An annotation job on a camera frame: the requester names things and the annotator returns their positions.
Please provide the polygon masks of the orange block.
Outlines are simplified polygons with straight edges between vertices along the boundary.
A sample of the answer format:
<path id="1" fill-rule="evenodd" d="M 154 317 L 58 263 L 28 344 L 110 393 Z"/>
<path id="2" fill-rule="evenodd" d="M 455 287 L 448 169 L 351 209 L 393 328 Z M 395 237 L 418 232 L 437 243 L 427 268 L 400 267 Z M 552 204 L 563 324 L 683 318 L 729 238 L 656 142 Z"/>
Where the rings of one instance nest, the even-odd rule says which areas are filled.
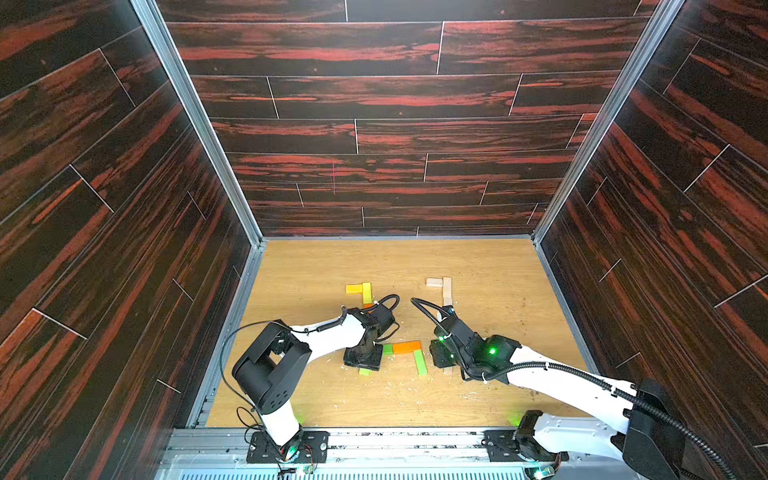
<path id="1" fill-rule="evenodd" d="M 421 350 L 422 345 L 420 341 L 400 342 L 392 345 L 392 353 L 394 355 L 405 355 Z"/>

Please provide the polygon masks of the natural wood block neck top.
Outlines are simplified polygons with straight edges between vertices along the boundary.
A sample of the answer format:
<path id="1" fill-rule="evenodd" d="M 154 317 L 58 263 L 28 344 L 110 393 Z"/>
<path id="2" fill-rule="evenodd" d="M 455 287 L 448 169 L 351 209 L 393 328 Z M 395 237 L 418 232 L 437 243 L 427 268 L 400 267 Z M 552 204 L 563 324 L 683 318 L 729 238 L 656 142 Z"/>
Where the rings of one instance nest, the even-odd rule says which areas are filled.
<path id="1" fill-rule="evenodd" d="M 452 279 L 450 277 L 442 278 L 442 297 L 444 305 L 452 305 Z"/>

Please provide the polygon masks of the short yellow block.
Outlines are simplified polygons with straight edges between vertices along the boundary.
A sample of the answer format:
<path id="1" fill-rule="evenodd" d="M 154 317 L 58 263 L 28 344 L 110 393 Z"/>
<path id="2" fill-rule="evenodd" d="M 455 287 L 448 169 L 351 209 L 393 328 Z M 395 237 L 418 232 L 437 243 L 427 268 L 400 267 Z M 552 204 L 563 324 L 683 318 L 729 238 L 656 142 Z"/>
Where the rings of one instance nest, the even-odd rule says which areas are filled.
<path id="1" fill-rule="evenodd" d="M 348 295 L 351 294 L 363 294 L 364 287 L 362 284 L 353 284 L 353 285 L 346 285 L 345 286 L 345 292 Z"/>

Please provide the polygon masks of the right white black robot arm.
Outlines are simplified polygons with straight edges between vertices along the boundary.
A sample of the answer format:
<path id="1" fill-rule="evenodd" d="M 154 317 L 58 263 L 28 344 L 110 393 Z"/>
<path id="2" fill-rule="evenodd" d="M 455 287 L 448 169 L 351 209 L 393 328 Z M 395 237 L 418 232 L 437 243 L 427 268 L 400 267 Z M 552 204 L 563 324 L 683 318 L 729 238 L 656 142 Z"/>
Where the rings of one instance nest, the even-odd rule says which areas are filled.
<path id="1" fill-rule="evenodd" d="M 566 452 L 620 460 L 645 479 L 693 478 L 682 465 L 686 445 L 695 446 L 726 479 L 736 474 L 726 460 L 685 425 L 663 387 L 603 377 L 554 361 L 516 340 L 472 331 L 450 306 L 414 298 L 412 305 L 434 325 L 441 357 L 459 367 L 463 380 L 499 381 L 539 393 L 582 412 L 564 418 L 527 411 L 514 433 L 514 453 L 554 472 Z"/>

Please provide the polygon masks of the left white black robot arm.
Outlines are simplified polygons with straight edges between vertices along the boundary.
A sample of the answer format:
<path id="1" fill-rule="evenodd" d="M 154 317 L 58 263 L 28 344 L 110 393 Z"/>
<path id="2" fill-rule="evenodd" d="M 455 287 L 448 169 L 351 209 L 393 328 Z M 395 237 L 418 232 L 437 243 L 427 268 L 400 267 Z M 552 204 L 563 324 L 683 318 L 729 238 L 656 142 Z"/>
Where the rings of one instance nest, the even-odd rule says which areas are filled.
<path id="1" fill-rule="evenodd" d="M 265 328 L 235 362 L 231 376 L 242 398 L 261 421 L 249 443 L 265 446 L 280 462 L 292 461 L 305 444 L 303 430 L 290 399 L 307 366 L 342 350 L 344 364 L 377 371 L 383 342 L 390 327 L 397 328 L 397 294 L 363 308 L 344 307 L 339 317 L 307 326 L 265 321 Z"/>

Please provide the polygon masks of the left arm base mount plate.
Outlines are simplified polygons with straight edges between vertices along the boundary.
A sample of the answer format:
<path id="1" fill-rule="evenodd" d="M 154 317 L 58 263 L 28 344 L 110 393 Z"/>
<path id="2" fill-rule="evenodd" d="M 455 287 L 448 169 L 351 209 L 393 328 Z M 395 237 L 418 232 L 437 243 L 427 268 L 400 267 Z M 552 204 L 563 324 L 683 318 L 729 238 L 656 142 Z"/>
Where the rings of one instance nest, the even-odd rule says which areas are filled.
<path id="1" fill-rule="evenodd" d="M 249 440 L 248 464 L 319 464 L 325 463 L 330 433 L 300 430 L 286 444 L 278 445 L 266 431 L 255 431 Z"/>

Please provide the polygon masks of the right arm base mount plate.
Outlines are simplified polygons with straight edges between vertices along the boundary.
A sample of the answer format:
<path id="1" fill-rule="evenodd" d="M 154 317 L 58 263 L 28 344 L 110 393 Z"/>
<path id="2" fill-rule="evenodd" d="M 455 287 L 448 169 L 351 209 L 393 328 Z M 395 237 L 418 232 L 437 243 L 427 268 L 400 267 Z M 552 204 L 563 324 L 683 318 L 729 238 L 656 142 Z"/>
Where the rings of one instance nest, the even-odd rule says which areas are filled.
<path id="1" fill-rule="evenodd" d="M 491 462 L 534 462 L 525 456 L 515 438 L 515 429 L 489 429 L 483 432 L 481 445 Z"/>

